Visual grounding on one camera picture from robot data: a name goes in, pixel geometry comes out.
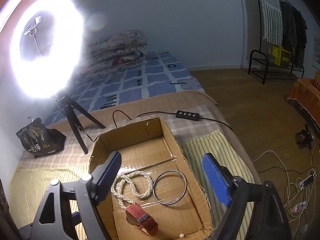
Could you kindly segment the dark metal bangle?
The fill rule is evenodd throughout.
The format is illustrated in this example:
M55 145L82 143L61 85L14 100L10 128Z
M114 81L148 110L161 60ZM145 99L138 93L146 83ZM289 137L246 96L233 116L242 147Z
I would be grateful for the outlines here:
M184 190L183 190L183 193L181 194L181 196L179 198L177 198L175 201L173 202L163 202L161 201L157 194L156 194L156 185L158 183L158 181L167 173L171 173L171 172L174 172L174 173L177 173L180 175L180 177L183 179L183 182L184 182ZM188 182L187 182L187 179L185 177L185 175L178 171L178 170L167 170L167 171L164 171L162 173L160 173L156 179L154 180L153 182L153 185L152 185L152 194L153 194L153 197L155 198L155 200L159 203L159 204L162 204L162 205L165 205L165 206L170 206L170 205L174 205L174 204L177 204L178 202L180 202L183 197L185 196L186 192L187 192L187 189L188 189Z

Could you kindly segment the open cardboard box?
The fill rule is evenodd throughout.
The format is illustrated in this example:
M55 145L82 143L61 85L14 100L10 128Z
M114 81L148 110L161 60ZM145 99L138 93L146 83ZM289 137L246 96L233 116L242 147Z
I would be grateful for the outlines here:
M99 215L112 239L208 239L213 232L210 204L195 178L182 150L167 124L160 118L134 122L99 136L93 146L89 170L104 163L111 152L121 154L119 173L135 170L146 172L152 180L167 170L182 172L188 182L183 199L177 204L159 204L153 196L141 200L125 184L123 194L134 200L157 223L158 233L150 236L126 220L117 198L109 193L98 205ZM156 185L156 194L163 202L173 202L181 196L184 182L179 174L165 174Z

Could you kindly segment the yellow striped mat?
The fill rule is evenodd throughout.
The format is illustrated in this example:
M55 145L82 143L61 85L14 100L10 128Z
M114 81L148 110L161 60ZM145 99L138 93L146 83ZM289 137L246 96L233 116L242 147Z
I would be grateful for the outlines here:
M75 148L74 142L70 140L65 151L48 157L34 158L29 153L23 154L10 183L9 211L17 226L27 225L35 217L41 198L51 179L58 178L63 182L69 182L89 171L93 157L81 155ZM220 130L182 142L180 147L207 195L211 206L213 228L216 229L223 218L226 207L218 202L204 174L203 156L210 152L220 165L229 169L231 174L241 176L249 183L254 181L253 175Z

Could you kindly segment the black printed snack bag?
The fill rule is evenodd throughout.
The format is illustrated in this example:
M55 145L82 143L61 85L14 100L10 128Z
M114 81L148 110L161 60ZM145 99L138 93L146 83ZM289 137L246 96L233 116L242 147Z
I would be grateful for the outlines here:
M35 157L63 151L66 136L57 129L48 129L40 118L16 132L23 148Z

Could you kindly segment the white power strip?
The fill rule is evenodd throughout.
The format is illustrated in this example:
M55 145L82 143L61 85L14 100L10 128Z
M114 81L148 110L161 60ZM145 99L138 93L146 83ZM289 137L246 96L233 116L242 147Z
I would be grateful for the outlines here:
M315 179L315 176L316 176L316 172L310 171L310 174L299 183L300 190L312 184Z

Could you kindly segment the black tripod stand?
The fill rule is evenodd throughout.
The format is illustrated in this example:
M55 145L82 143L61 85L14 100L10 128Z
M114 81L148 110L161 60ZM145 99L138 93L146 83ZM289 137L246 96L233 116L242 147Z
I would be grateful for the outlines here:
M58 109L64 114L66 117L79 145L81 146L84 154L88 153L88 148L84 143L80 132L85 132L84 127L82 126L80 120L78 119L77 115L74 112L74 109L79 111L82 115L86 118L91 120L101 129L105 129L106 126L99 122L94 116L92 116L88 111L86 111L82 106L80 106L75 100L73 100L68 94L66 93L59 93L56 96L52 97L52 100L57 105Z

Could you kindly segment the black device on floor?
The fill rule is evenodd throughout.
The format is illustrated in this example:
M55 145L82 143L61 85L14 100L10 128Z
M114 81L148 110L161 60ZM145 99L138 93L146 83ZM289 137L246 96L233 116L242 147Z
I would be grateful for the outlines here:
M312 144L314 141L313 134L311 133L308 124L305 124L304 129L296 133L296 144L299 148L312 149Z

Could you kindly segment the blue checked bed sheet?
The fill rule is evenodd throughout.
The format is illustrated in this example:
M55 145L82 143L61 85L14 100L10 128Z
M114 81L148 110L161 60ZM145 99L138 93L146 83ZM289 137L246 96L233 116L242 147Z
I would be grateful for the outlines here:
M161 52L148 55L140 64L80 82L72 88L71 98L92 112L184 90L204 92L176 57Z

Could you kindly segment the orange cloth covered furniture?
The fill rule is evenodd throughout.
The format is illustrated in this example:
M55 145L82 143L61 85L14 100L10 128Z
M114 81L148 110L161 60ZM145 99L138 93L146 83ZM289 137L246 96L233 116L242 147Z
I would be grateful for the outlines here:
M294 83L286 99L298 102L300 106L309 113L313 121L319 127L319 70L316 70L313 79L298 79Z

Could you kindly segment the black clothes rack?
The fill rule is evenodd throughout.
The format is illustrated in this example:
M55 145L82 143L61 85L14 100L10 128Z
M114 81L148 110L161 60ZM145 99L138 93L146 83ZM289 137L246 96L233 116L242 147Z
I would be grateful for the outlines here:
M302 69L299 69L291 61L288 67L276 66L274 64L272 47L275 45L263 39L264 26L262 6L260 0L257 0L257 3L259 11L259 45L257 49L251 50L249 54L248 74L252 74L259 78L262 84L265 84L268 80L296 80L298 78L303 78L305 73L304 66Z

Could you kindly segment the folded floral quilt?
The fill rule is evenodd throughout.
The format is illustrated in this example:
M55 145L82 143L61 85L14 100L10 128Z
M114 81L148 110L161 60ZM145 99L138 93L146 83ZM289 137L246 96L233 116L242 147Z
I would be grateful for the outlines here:
M89 44L81 55L75 75L113 72L145 59L148 42L141 30L125 30Z

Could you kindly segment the yellow black box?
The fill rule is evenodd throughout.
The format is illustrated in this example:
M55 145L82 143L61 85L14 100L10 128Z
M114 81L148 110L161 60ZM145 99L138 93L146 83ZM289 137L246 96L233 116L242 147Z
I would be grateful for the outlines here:
M288 67L291 61L291 53L282 47L273 46L272 56L274 58L274 64L276 66Z

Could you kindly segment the white striped hanging towel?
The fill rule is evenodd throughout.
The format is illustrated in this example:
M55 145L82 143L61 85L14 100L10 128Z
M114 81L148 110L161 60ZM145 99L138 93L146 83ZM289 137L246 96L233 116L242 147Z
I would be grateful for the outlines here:
M263 39L281 46L283 39L283 21L279 0L260 0L263 12Z

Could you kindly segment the dark hanging clothes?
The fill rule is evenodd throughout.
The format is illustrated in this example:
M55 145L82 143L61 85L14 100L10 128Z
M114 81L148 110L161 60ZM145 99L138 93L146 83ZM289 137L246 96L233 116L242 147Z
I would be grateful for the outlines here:
M283 22L281 46L291 53L291 62L302 69L307 44L306 22L301 13L291 4L280 1L280 7Z

